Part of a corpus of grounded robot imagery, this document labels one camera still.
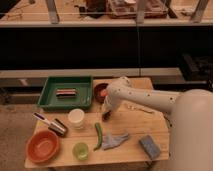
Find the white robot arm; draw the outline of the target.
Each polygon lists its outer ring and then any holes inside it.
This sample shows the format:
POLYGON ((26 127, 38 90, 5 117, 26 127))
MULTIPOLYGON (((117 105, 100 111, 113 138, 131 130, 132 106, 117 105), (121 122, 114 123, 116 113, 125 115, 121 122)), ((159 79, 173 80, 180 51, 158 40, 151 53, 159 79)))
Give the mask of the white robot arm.
POLYGON ((122 100, 170 115, 168 171, 213 171, 213 92, 137 89, 120 77, 107 86, 105 113, 122 100))

